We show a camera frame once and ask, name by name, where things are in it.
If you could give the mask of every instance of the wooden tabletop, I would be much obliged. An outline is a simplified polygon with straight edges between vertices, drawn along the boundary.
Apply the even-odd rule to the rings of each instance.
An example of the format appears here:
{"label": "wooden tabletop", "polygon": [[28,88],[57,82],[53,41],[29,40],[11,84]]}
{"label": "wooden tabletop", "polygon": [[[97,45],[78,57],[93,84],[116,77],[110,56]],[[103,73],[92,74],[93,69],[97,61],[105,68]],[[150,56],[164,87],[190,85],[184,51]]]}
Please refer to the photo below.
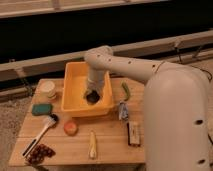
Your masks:
{"label": "wooden tabletop", "polygon": [[[47,79],[39,81],[37,87]],[[144,131],[142,115],[142,95],[144,86],[127,78],[112,78],[112,90],[115,103],[125,98],[125,92],[121,83],[125,81],[130,89],[131,98],[127,102],[129,109],[129,120],[138,121],[141,128],[141,147],[128,146],[127,126],[118,120],[116,108],[108,115],[74,118],[78,124],[79,131],[73,136],[67,136],[63,131],[64,123],[70,119],[70,115],[61,111],[61,97],[63,90],[63,79],[51,79],[56,84],[57,98],[52,101],[53,113],[59,116],[59,123],[51,128],[39,143],[51,147],[56,152],[52,158],[46,157],[42,165],[76,165],[76,164],[118,164],[118,163],[144,163]],[[10,166],[25,166],[22,153],[32,139],[43,128],[44,116],[33,116],[32,105],[38,101],[40,92],[36,89],[31,105],[19,132],[17,142],[11,155]],[[88,158],[90,131],[96,133],[98,157],[95,160]]]}

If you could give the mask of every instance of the scrub brush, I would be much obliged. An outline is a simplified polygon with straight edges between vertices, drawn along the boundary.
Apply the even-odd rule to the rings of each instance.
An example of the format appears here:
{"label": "scrub brush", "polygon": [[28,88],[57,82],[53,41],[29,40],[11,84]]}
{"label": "scrub brush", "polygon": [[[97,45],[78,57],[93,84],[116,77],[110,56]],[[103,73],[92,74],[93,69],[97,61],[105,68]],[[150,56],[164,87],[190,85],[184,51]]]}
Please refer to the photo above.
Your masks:
{"label": "scrub brush", "polygon": [[44,135],[44,133],[53,125],[55,125],[58,122],[58,116],[55,114],[48,115],[44,119],[44,128],[41,130],[41,132],[33,139],[33,141],[29,144],[29,146],[25,149],[23,152],[23,156],[26,157],[30,151],[33,149],[33,147],[39,142],[41,137]]}

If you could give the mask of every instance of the white robot body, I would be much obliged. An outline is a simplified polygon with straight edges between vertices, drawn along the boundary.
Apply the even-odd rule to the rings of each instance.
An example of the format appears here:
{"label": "white robot body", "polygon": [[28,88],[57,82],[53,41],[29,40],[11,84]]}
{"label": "white robot body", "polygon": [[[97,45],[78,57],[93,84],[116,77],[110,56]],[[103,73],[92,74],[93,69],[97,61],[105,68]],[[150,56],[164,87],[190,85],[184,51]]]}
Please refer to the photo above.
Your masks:
{"label": "white robot body", "polygon": [[209,171],[207,78],[188,67],[159,71],[144,91],[148,171]]}
{"label": "white robot body", "polygon": [[112,54],[108,46],[87,51],[87,85],[100,91],[106,70],[146,84],[143,111],[147,170],[209,171],[206,75],[189,66]]}

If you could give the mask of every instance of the yellow plastic bin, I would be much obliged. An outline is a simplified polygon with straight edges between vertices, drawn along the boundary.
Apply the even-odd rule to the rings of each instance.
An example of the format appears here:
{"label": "yellow plastic bin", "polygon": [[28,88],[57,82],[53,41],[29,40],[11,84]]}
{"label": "yellow plastic bin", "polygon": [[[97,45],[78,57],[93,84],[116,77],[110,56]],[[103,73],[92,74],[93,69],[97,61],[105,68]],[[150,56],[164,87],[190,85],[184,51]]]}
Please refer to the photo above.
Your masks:
{"label": "yellow plastic bin", "polygon": [[85,62],[70,62],[66,64],[62,111],[72,117],[106,115],[114,106],[109,73],[105,75],[103,97],[93,105],[84,99],[88,65]]}

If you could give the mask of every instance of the grapes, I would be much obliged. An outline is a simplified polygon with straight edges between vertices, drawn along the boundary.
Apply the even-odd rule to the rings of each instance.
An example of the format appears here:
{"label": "grapes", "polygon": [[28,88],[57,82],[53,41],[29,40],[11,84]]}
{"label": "grapes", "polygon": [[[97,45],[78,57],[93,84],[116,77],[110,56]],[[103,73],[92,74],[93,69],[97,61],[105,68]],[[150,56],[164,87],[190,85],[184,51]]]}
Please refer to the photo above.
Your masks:
{"label": "grapes", "polygon": [[37,145],[27,156],[26,161],[28,164],[37,165],[43,162],[44,157],[52,157],[55,151],[44,144]]}

